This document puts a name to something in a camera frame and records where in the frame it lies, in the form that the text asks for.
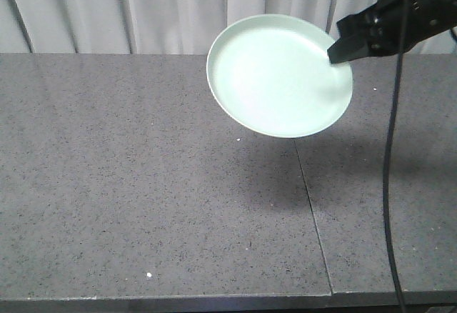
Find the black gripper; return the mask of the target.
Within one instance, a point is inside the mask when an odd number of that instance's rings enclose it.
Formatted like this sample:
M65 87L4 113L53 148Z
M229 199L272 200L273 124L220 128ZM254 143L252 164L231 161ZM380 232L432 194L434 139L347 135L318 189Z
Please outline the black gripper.
M340 38L327 50L331 64L406 53L445 31L456 41L456 0L376 0L336 27Z

